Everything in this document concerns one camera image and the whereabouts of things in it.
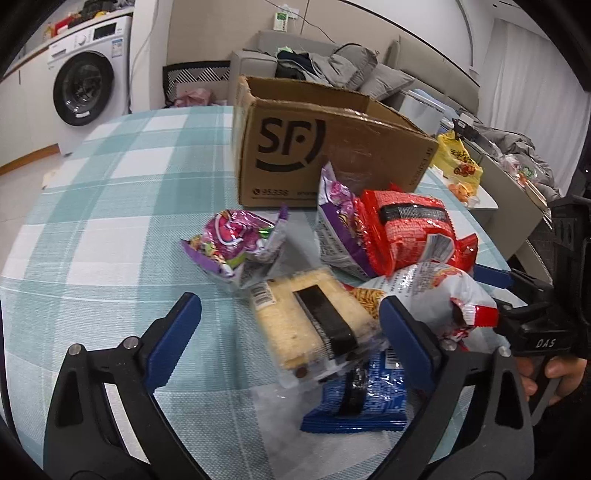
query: curtain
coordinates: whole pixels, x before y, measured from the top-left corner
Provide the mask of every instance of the curtain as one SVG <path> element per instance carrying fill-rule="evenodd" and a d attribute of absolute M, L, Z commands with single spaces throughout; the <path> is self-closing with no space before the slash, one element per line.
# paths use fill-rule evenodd
<path fill-rule="evenodd" d="M 495 20 L 478 116 L 485 125 L 530 137 L 562 195 L 577 167 L 590 112 L 591 95 L 552 42 Z"/>

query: washing machine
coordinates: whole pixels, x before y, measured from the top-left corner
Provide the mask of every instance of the washing machine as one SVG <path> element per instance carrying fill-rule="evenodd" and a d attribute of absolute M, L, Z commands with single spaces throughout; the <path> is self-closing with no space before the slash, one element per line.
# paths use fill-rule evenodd
<path fill-rule="evenodd" d="M 129 113 L 131 17 L 71 33 L 48 49 L 57 139 L 62 155 L 97 125 Z"/>

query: purple snack bag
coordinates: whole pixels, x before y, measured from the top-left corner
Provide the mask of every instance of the purple snack bag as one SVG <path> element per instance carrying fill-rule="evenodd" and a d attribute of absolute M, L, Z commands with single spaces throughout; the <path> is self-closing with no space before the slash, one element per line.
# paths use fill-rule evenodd
<path fill-rule="evenodd" d="M 287 207 L 276 223 L 246 210 L 223 210 L 191 240 L 181 240 L 187 255 L 215 280 L 236 288 L 262 281 L 286 237 Z"/>
<path fill-rule="evenodd" d="M 316 234 L 323 262 L 362 280 L 377 277 L 369 263 L 363 240 L 356 231 L 355 196 L 327 163 L 320 173 Z"/>

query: red snack bag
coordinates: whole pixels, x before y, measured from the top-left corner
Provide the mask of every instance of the red snack bag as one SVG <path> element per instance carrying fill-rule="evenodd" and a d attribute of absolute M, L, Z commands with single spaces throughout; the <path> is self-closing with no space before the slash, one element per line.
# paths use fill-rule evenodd
<path fill-rule="evenodd" d="M 414 193 L 365 190 L 355 204 L 371 266 L 378 275 L 417 262 L 449 263 L 468 271 L 478 238 L 457 240 L 443 202 Z"/>

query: screw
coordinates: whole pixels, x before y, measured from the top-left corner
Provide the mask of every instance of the screw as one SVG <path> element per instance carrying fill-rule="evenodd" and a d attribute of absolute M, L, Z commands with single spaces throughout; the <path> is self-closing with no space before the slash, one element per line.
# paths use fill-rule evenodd
<path fill-rule="evenodd" d="M 131 350 L 132 348 L 135 348 L 139 345 L 139 338 L 137 337 L 127 337 L 125 340 L 123 340 L 123 346 L 124 348 L 127 348 L 127 350 Z"/>
<path fill-rule="evenodd" d="M 70 355 L 78 355 L 81 351 L 82 351 L 82 345 L 79 343 L 74 343 L 73 345 L 70 345 L 70 347 L 68 349 L 68 353 Z"/>
<path fill-rule="evenodd" d="M 445 339 L 441 341 L 441 348 L 446 352 L 453 352 L 457 348 L 457 344 L 452 340 Z"/>
<path fill-rule="evenodd" d="M 511 356 L 511 350 L 506 346 L 499 347 L 499 354 L 500 356 L 504 356 L 505 358 L 509 358 Z"/>

